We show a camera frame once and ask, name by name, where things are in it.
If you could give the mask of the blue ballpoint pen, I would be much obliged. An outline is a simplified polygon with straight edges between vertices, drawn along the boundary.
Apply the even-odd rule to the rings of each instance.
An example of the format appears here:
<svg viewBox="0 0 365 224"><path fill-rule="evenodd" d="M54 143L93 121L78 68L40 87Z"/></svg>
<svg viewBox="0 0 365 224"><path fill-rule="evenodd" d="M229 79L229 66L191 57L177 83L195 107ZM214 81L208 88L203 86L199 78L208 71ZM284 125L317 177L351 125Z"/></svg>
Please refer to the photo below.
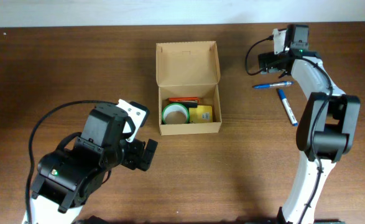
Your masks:
<svg viewBox="0 0 365 224"><path fill-rule="evenodd" d="M290 86L293 84L294 84L294 82L292 82L292 81L283 81L283 82L276 82L276 83L258 84L258 85L254 85L253 88L255 88L255 89L280 88L280 87L284 87L284 86Z"/></svg>

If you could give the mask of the blue white marker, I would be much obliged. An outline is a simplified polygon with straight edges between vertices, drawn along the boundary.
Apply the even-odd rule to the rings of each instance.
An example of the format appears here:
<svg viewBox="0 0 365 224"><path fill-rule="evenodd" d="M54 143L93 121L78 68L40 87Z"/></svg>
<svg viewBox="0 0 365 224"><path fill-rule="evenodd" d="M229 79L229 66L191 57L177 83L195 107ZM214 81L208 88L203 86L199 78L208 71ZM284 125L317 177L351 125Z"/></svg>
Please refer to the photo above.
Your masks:
<svg viewBox="0 0 365 224"><path fill-rule="evenodd" d="M289 117L290 122L292 123L292 126L298 126L298 121L295 118L293 111L288 103L287 97L282 89L277 90L278 96L285 108L285 111L287 113L287 116Z"/></svg>

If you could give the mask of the green tape roll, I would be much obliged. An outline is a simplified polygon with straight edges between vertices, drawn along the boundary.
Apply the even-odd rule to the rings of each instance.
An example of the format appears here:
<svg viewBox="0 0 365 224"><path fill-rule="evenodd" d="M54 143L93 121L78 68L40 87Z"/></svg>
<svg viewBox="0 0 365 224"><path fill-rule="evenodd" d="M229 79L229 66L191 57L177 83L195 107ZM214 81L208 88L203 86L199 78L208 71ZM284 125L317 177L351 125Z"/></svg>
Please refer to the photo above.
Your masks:
<svg viewBox="0 0 365 224"><path fill-rule="evenodd" d="M189 117L188 109L180 103L171 103L162 111L164 124L187 124Z"/></svg>

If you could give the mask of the yellow sticky note pad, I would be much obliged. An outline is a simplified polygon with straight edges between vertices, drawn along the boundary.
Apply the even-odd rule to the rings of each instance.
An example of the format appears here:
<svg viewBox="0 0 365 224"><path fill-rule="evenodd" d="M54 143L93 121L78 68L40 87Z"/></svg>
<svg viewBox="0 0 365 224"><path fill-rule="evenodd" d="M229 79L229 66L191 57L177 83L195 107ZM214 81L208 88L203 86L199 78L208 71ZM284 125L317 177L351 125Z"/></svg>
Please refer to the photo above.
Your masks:
<svg viewBox="0 0 365 224"><path fill-rule="evenodd" d="M189 116L189 123L212 123L212 106L198 105L196 108L189 108Z"/></svg>

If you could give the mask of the brown cardboard box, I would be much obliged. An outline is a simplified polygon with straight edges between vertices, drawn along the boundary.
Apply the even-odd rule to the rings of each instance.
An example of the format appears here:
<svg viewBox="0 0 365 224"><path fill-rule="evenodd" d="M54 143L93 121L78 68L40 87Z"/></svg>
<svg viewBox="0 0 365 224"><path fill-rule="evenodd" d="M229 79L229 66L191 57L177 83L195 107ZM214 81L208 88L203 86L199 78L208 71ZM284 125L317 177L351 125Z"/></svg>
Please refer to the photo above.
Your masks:
<svg viewBox="0 0 365 224"><path fill-rule="evenodd" d="M159 88L158 124L160 134L217 133L222 124L218 84L218 49L215 41L156 44L156 82ZM211 106L208 123L167 124L163 110L169 98L198 97L200 105Z"/></svg>

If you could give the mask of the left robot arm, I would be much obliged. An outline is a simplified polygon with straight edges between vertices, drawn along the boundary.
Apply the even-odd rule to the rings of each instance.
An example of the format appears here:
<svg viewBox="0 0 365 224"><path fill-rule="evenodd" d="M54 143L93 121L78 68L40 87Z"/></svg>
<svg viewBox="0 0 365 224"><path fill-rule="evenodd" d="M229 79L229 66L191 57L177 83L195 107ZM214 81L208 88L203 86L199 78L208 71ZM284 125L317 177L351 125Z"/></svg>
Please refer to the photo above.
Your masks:
<svg viewBox="0 0 365 224"><path fill-rule="evenodd" d="M63 138L53 152L30 165L23 223L73 223L113 168L149 169L157 141L135 138L149 109L124 100L92 103L83 131Z"/></svg>

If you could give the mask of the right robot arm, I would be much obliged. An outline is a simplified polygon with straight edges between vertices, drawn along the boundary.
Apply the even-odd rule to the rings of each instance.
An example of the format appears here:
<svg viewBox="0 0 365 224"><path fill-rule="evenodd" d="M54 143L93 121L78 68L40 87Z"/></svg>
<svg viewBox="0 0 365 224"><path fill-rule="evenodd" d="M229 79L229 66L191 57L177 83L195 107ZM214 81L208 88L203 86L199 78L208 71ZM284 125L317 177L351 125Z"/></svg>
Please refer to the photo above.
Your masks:
<svg viewBox="0 0 365 224"><path fill-rule="evenodd" d="M262 73L290 75L307 98L296 132L297 174L288 199L279 208L277 223L314 223L330 172L353 146L361 106L357 96L347 95L332 81L319 54L309 50L308 37L306 25L274 29L268 38L274 51L258 56Z"/></svg>

